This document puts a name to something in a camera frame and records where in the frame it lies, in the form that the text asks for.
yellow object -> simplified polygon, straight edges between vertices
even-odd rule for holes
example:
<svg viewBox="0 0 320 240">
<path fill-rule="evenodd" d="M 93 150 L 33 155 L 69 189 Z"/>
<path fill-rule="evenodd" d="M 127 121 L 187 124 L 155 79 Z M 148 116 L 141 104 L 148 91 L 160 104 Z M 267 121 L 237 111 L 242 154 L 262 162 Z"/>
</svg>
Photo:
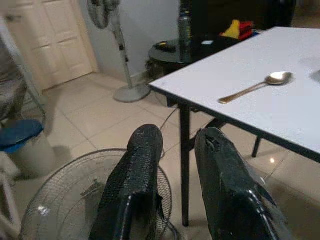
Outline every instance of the yellow object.
<svg viewBox="0 0 320 240">
<path fill-rule="evenodd" d="M 240 21 L 233 20 L 231 26 L 222 34 L 223 37 L 239 39 L 240 36 Z"/>
</svg>

cable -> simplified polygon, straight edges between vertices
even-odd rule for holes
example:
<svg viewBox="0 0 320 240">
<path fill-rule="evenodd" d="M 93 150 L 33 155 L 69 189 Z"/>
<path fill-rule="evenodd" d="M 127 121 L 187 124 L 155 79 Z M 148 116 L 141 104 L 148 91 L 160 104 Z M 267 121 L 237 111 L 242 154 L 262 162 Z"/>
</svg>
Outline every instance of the cable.
<svg viewBox="0 0 320 240">
<path fill-rule="evenodd" d="M 185 240 L 184 236 L 176 229 L 176 227 L 168 220 L 168 228 L 173 233 L 175 240 Z"/>
<path fill-rule="evenodd" d="M 160 131 L 162 131 L 162 129 L 164 128 L 164 126 L 166 125 L 166 123 L 168 122 L 169 118 L 171 118 L 171 116 L 178 110 L 178 108 L 176 108 L 175 110 L 172 111 L 172 113 L 170 113 L 170 115 L 166 118 L 166 120 L 163 122 L 162 126 L 160 127 Z M 161 155 L 161 159 L 163 159 L 166 155 L 166 151 L 163 148 L 162 149 L 162 155 Z"/>
<path fill-rule="evenodd" d="M 178 110 L 178 108 L 176 108 L 175 110 L 172 111 L 172 113 L 170 113 L 170 115 L 166 118 L 166 120 L 163 122 L 162 126 L 160 127 L 160 131 L 164 128 L 164 126 L 166 125 L 166 123 L 168 122 L 169 118 L 171 118 L 171 116 Z"/>
</svg>

fan base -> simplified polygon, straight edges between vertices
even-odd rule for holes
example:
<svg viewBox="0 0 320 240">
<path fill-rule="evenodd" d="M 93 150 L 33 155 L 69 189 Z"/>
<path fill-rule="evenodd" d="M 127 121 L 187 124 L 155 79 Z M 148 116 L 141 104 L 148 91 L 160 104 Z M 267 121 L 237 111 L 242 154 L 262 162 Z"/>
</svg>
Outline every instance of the fan base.
<svg viewBox="0 0 320 240">
<path fill-rule="evenodd" d="M 144 99 L 151 92 L 151 89 L 145 84 L 139 84 L 133 88 L 124 86 L 119 88 L 113 95 L 114 100 L 121 103 L 134 103 Z"/>
</svg>

power cord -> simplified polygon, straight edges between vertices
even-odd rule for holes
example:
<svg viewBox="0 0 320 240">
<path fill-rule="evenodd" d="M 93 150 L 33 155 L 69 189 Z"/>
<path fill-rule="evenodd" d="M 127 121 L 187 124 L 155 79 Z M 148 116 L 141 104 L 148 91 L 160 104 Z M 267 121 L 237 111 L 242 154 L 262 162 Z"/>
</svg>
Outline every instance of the power cord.
<svg viewBox="0 0 320 240">
<path fill-rule="evenodd" d="M 166 120 L 163 122 L 162 126 L 160 127 L 160 131 L 162 131 L 162 129 L 164 128 L 164 126 L 166 125 L 166 123 L 168 122 L 169 118 L 171 118 L 171 116 L 178 110 L 178 108 L 176 108 L 175 110 L 172 111 L 172 113 L 170 113 L 170 115 L 166 118 Z M 165 148 L 162 149 L 162 156 L 161 159 L 163 159 L 166 155 L 166 151 Z"/>
</svg>

spoon handle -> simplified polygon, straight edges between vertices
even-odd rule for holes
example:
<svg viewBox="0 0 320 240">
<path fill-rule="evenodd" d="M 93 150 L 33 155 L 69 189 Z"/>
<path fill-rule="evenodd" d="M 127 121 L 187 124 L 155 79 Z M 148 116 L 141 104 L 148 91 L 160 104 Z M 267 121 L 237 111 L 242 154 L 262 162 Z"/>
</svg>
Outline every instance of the spoon handle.
<svg viewBox="0 0 320 240">
<path fill-rule="evenodd" d="M 260 82 L 260 83 L 254 85 L 254 86 L 252 86 L 250 88 L 247 88 L 246 90 L 240 91 L 240 92 L 238 92 L 236 94 L 233 94 L 233 95 L 230 95 L 230 96 L 227 96 L 227 97 L 224 97 L 224 98 L 220 98 L 218 100 L 218 102 L 221 103 L 221 104 L 230 103 L 231 101 L 233 101 L 233 100 L 235 100 L 237 98 L 240 98 L 241 96 L 246 95 L 246 94 L 256 90 L 258 87 L 260 87 L 260 86 L 262 86 L 264 84 L 267 84 L 267 83 L 265 81 Z"/>
</svg>

